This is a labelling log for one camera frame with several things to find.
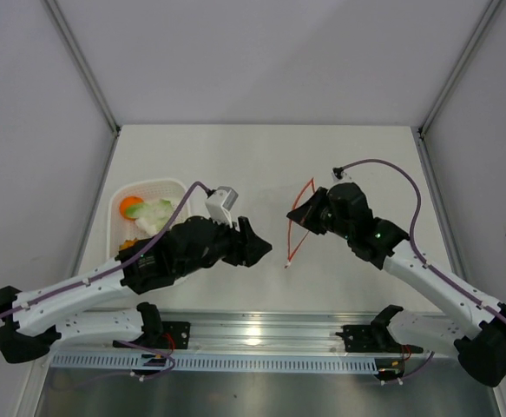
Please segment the small orange pineapple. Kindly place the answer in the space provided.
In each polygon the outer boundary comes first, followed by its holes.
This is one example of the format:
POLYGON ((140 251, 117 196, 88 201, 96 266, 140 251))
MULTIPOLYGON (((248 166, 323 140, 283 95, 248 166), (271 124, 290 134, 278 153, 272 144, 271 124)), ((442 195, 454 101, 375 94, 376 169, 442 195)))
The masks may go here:
POLYGON ((119 246, 119 250, 123 251, 123 250, 130 249, 130 248, 137 250, 137 249, 144 247, 148 242, 149 242, 149 238, 145 238, 145 239, 134 238, 132 240, 126 240, 125 242, 123 242, 119 246))

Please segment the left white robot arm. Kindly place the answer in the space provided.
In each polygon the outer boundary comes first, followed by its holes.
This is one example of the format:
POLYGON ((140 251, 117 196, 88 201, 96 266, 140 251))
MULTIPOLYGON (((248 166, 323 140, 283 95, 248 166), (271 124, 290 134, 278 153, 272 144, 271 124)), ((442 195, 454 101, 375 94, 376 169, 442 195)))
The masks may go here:
POLYGON ((218 261, 250 268, 272 248, 246 217, 227 225, 192 216, 64 283, 29 292, 1 288, 0 352, 9 364, 18 364, 39 359, 62 344, 163 348, 168 341, 154 304, 141 302, 114 313, 93 308, 172 287, 218 261))

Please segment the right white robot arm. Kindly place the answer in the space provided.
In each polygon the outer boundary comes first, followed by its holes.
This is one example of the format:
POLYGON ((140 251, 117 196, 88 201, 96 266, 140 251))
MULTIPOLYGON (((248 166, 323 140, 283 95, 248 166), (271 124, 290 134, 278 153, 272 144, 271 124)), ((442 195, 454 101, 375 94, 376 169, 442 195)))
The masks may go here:
POLYGON ((319 188, 286 216, 315 235, 345 239, 355 256, 414 288, 450 320, 443 323, 389 307, 371 329, 377 348, 413 345, 453 357, 487 387, 497 387, 506 377, 506 302, 430 264, 412 235, 373 215, 357 184, 319 188))

